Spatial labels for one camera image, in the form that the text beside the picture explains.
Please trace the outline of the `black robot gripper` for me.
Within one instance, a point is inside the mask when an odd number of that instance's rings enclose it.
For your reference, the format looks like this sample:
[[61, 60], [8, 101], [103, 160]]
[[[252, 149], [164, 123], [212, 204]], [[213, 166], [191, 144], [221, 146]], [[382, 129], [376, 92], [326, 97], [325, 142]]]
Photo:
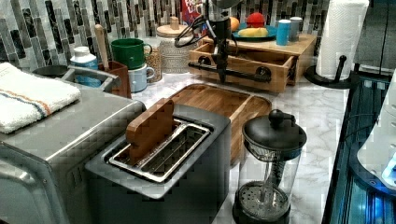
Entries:
[[208, 20], [206, 22], [208, 35], [213, 40], [214, 51], [212, 56], [217, 59], [217, 70], [219, 80], [224, 83], [226, 80], [227, 58], [231, 53], [229, 40], [232, 38], [231, 20], [229, 17], [219, 21]]

